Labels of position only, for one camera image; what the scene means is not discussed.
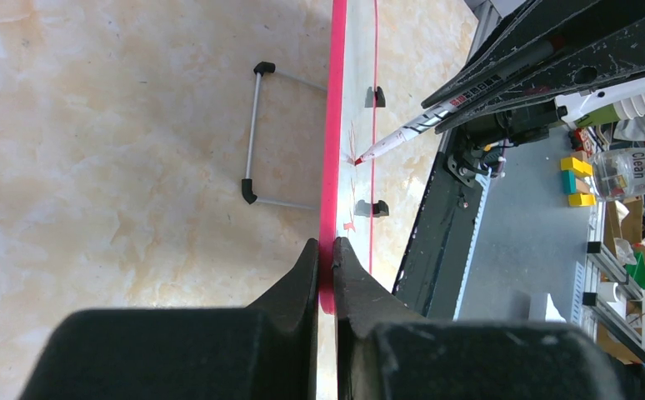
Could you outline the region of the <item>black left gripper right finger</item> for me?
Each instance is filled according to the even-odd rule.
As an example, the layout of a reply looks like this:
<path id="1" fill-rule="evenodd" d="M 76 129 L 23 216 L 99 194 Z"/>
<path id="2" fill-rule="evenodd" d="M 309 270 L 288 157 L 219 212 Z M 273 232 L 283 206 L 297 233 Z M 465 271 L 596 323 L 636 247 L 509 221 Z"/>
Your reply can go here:
<path id="1" fill-rule="evenodd" d="M 335 240 L 341 399 L 619 399 L 607 355 L 560 322 L 434 321 L 407 308 Z"/>

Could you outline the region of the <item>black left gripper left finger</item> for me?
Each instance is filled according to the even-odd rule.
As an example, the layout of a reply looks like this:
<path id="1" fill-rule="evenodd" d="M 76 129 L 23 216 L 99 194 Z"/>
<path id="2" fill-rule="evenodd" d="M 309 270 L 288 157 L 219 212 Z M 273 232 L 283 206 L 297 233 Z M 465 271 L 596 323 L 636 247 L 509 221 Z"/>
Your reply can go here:
<path id="1" fill-rule="evenodd" d="M 312 399 L 318 243 L 246 307 L 86 309 L 48 339 L 24 399 Z"/>

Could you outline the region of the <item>red whiteboard marker pen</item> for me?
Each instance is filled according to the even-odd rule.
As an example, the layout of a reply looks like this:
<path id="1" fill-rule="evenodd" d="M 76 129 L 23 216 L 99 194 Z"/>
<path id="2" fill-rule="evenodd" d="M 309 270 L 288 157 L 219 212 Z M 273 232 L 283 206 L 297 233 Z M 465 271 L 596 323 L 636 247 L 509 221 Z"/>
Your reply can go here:
<path id="1" fill-rule="evenodd" d="M 420 115 L 406 122 L 384 139 L 374 143 L 353 164 L 357 166 L 378 158 L 402 143 L 436 127 L 453 114 L 468 108 L 482 95 L 489 93 L 490 90 L 497 88 L 508 79 L 516 77 L 530 67 L 537 66 L 563 46 L 564 40 L 561 37 L 554 37 L 536 42 L 521 52 L 513 54 L 508 60 L 500 62 L 492 71 L 461 86 L 459 93 L 452 94 L 431 107 L 426 107 Z"/>

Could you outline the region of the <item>red framed whiteboard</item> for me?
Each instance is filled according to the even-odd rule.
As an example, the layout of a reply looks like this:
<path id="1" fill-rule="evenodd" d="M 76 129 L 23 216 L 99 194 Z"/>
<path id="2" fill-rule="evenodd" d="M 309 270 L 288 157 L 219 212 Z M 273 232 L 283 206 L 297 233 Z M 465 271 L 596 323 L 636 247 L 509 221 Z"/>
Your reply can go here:
<path id="1" fill-rule="evenodd" d="M 372 266 L 374 165 L 355 161 L 376 141 L 377 2 L 333 2 L 328 66 L 318 290 L 332 315 L 334 240 L 347 238 L 362 266 Z"/>

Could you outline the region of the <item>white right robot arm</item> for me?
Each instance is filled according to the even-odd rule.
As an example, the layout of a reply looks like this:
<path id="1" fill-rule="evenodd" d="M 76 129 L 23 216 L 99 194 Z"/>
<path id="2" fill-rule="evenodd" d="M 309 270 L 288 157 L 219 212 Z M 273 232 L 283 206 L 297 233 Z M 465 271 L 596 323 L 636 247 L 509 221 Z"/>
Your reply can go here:
<path id="1" fill-rule="evenodd" d="M 645 114 L 645 1 L 526 1 L 405 125 L 481 148 Z"/>

